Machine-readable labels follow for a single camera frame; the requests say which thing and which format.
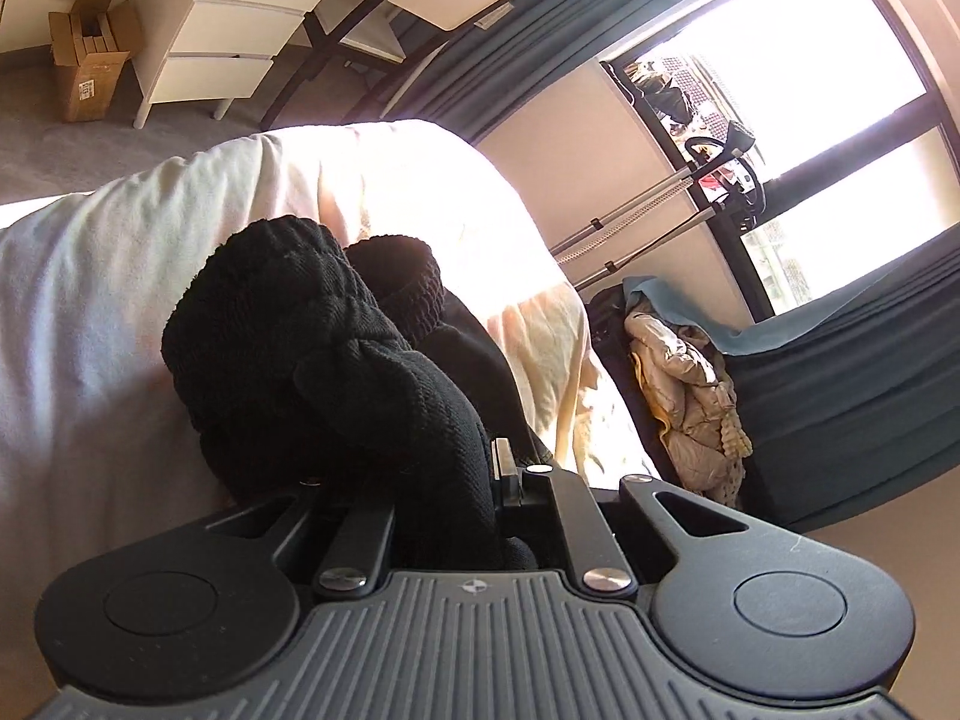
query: cardboard box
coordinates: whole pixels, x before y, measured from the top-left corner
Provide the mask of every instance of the cardboard box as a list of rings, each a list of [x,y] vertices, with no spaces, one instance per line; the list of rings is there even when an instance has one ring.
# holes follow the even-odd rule
[[[123,1],[76,0],[69,13],[49,13],[51,50],[64,122],[107,114],[124,62],[143,47],[136,10]]]

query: gray carpet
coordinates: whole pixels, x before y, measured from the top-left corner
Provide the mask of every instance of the gray carpet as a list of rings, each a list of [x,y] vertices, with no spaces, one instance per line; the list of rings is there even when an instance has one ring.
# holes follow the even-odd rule
[[[141,130],[133,129],[141,94],[130,63],[102,122],[61,122],[52,65],[0,74],[0,203],[97,189],[168,157],[257,132],[260,117],[305,53],[285,47],[253,97],[235,100],[222,122],[210,117],[216,100],[163,103],[152,108]],[[331,62],[301,86],[275,127],[336,124],[365,91],[360,74]]]

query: blue cloth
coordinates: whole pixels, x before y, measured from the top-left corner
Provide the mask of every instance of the blue cloth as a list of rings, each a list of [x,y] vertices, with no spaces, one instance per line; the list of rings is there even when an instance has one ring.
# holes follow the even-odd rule
[[[623,292],[628,311],[646,295],[656,312],[668,322],[696,325],[710,336],[713,345],[721,352],[739,357],[780,348],[840,314],[845,308],[869,301],[872,295],[883,292],[900,261],[894,260],[829,295],[743,330],[734,330],[711,319],[685,295],[656,276],[626,278],[623,280]]]

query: bed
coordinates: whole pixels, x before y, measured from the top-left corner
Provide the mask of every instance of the bed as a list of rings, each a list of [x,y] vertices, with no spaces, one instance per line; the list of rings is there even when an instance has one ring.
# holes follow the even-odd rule
[[[0,232],[0,717],[53,689],[31,621],[54,576],[229,502],[160,334],[216,245],[285,214],[320,220],[342,245],[424,239],[558,462],[597,487],[656,474],[520,198],[433,124],[258,134],[64,196]]]

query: bright window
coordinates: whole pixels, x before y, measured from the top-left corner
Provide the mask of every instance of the bright window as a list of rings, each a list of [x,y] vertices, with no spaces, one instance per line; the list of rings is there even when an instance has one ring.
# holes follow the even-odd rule
[[[828,149],[859,143],[901,106],[939,95],[925,88],[874,0],[727,0],[618,61],[683,156],[687,138],[723,138],[730,119],[750,128],[757,145],[749,157],[765,186],[804,166],[815,172]],[[940,123],[827,189],[780,197],[743,237],[776,313],[957,222],[960,185]]]

